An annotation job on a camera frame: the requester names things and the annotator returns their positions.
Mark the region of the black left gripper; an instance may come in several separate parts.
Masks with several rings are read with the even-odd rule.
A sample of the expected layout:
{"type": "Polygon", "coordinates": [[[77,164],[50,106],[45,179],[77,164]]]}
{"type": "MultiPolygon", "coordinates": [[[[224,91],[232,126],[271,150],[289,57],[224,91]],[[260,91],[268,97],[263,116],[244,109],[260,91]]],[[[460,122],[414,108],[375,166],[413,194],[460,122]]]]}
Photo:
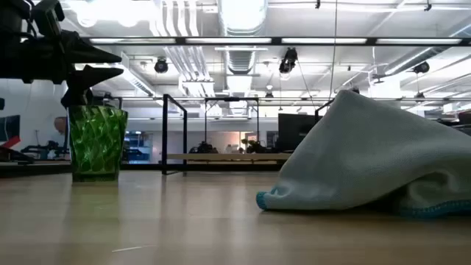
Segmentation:
{"type": "Polygon", "coordinates": [[[75,71],[73,63],[120,63],[121,57],[91,45],[77,32],[63,30],[59,38],[34,37],[25,32],[0,31],[0,79],[17,79],[30,84],[66,80],[68,89],[61,99],[64,108],[91,105],[92,86],[124,73],[122,68],[94,68],[75,71]]]}

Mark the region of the person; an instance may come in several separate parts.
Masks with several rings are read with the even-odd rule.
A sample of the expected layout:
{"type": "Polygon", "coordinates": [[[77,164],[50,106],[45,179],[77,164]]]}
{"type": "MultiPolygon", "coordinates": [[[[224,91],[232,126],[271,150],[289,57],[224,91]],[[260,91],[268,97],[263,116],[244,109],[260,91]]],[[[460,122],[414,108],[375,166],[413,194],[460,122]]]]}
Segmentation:
{"type": "Polygon", "coordinates": [[[66,129],[68,128],[68,121],[65,116],[56,117],[54,119],[54,128],[61,135],[65,135],[66,129]]]}

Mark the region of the black overhead frame bar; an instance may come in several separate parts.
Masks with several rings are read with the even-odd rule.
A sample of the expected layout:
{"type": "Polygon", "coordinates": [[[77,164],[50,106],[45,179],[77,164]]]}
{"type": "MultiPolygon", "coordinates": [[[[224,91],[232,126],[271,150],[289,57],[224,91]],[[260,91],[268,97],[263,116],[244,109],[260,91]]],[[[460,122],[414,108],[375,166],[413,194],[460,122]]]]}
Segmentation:
{"type": "Polygon", "coordinates": [[[471,38],[85,37],[95,46],[401,46],[471,47],[471,38]]]}

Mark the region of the silver ventilation duct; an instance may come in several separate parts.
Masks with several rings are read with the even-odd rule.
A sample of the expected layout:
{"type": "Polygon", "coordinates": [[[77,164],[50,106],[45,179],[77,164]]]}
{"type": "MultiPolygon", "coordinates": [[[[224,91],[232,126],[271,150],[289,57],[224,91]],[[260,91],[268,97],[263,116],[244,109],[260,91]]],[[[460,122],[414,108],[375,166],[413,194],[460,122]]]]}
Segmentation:
{"type": "MultiPolygon", "coordinates": [[[[225,37],[262,36],[269,0],[217,0],[219,23],[225,37]]],[[[227,69],[232,74],[248,74],[255,64],[256,52],[225,52],[227,69]]]]}

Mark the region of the black computer monitor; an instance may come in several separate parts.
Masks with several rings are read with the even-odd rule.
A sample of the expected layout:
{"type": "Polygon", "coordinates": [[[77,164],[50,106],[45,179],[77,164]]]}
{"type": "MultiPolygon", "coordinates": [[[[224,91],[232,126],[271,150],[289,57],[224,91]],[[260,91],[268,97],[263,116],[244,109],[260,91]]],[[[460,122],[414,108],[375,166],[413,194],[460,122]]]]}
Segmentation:
{"type": "Polygon", "coordinates": [[[276,148],[293,152],[319,120],[310,115],[279,113],[276,148]]]}

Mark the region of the black neighbouring station frame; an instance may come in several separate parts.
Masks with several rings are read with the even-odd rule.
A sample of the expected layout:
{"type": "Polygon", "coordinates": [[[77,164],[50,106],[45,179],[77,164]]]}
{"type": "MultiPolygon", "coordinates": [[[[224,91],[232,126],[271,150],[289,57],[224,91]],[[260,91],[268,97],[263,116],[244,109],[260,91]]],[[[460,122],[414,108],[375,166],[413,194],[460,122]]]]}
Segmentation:
{"type": "Polygon", "coordinates": [[[183,112],[183,154],[188,153],[188,112],[187,110],[169,94],[163,95],[163,111],[162,111],[162,151],[161,151],[161,173],[169,174],[168,168],[168,121],[169,121],[169,104],[176,105],[183,112]]]}

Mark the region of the light blue microfibre cloth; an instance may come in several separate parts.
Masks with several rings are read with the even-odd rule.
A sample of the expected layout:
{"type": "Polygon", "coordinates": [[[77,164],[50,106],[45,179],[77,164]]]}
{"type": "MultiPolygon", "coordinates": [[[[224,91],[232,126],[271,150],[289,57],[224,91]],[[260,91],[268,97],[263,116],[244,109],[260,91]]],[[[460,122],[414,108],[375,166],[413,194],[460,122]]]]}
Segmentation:
{"type": "Polygon", "coordinates": [[[375,203],[419,218],[471,213],[471,136],[341,91],[256,203],[265,211],[375,203]]]}

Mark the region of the wooden background table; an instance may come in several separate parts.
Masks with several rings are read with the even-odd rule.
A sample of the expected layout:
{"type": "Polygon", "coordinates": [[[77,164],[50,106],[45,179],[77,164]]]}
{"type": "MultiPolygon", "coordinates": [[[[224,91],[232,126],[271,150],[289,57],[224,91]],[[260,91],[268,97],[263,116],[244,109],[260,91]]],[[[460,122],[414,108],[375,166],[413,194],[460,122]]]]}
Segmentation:
{"type": "Polygon", "coordinates": [[[252,154],[216,154],[216,153],[188,153],[168,154],[169,160],[186,160],[196,162],[249,162],[288,160],[289,153],[252,153],[252,154]]]}

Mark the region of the green patterned glass cup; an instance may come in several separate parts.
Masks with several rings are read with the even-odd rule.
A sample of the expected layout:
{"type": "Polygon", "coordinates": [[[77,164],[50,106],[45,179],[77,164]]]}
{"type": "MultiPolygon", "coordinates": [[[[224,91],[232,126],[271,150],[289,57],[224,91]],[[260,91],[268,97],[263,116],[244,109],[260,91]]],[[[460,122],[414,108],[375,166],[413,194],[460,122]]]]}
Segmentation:
{"type": "Polygon", "coordinates": [[[99,105],[68,109],[71,173],[75,183],[116,182],[128,112],[99,105]]]}

